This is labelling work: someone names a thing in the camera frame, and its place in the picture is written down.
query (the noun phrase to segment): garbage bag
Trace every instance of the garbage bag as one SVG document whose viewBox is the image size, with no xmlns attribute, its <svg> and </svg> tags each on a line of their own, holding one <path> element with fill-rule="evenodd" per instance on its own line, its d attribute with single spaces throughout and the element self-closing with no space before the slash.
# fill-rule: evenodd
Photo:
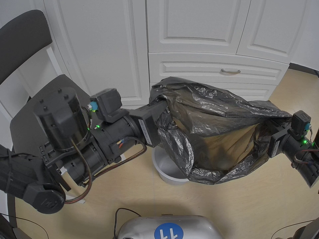
<svg viewBox="0 0 319 239">
<path fill-rule="evenodd" d="M 286 126 L 291 114 L 270 101 L 246 101 L 230 91 L 169 77 L 152 86 L 149 104 L 165 99 L 156 121 L 170 158 L 190 180 L 219 184 L 246 176 L 268 161 L 266 121 Z"/>
</svg>

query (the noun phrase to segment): robotic arm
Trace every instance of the robotic arm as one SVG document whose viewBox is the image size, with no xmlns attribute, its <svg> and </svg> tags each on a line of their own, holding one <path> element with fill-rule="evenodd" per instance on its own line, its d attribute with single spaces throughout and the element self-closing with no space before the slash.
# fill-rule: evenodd
<svg viewBox="0 0 319 239">
<path fill-rule="evenodd" d="M 0 146 L 0 189 L 41 213 L 55 213 L 64 204 L 75 202 L 65 200 L 62 187 L 66 191 L 70 187 L 61 176 L 62 167 L 78 185 L 86 186 L 84 182 L 89 179 L 89 188 L 96 177 L 142 154 L 146 146 L 160 143 L 155 121 L 167 108 L 166 101 L 135 110 L 121 109 L 116 89 L 103 90 L 90 101 L 88 109 L 103 121 L 96 126 L 91 125 L 89 111 L 80 106 L 72 88 L 58 89 L 40 100 L 34 114 L 49 142 L 39 146 L 38 155 L 15 154 Z M 88 124 L 82 109 L 87 111 Z M 273 134 L 269 156 L 283 152 L 307 184 L 313 186 L 319 176 L 319 136 L 314 143 L 305 138 L 310 117 L 300 111 L 286 128 L 272 120 L 267 123 Z M 121 161 L 121 155 L 136 143 L 141 143 L 143 150 Z M 114 166 L 102 170 L 113 162 Z"/>
</svg>

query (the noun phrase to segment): chair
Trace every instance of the chair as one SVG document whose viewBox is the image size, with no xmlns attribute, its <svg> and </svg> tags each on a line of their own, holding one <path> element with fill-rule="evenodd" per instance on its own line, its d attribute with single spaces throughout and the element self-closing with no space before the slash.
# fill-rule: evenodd
<svg viewBox="0 0 319 239">
<path fill-rule="evenodd" d="M 62 71 L 50 46 L 51 43 L 49 26 L 40 10 L 27 11 L 5 24 L 0 29 L 0 84 L 44 47 L 57 75 L 61 75 Z M 1 103 L 0 112 L 11 120 Z"/>
</svg>

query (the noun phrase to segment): drawer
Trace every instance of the drawer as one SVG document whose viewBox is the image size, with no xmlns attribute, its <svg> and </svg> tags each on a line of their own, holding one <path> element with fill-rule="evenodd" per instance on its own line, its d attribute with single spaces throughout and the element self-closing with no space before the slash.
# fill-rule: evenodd
<svg viewBox="0 0 319 239">
<path fill-rule="evenodd" d="M 173 76 L 195 82 L 236 82 L 278 85 L 288 64 L 241 55 L 149 53 L 150 82 Z"/>
<path fill-rule="evenodd" d="M 230 92 L 244 98 L 247 101 L 268 100 L 275 85 L 252 84 L 252 83 L 229 83 L 229 82 L 202 82 L 204 84 L 214 86 L 220 89 L 229 90 Z"/>
</svg>

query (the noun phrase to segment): blue logo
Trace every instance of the blue logo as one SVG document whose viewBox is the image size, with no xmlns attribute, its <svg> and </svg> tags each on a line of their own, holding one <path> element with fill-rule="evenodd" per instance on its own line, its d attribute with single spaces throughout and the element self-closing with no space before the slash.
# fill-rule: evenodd
<svg viewBox="0 0 319 239">
<path fill-rule="evenodd" d="M 183 236 L 183 229 L 175 223 L 159 225 L 154 232 L 155 239 L 183 239 Z"/>
</svg>

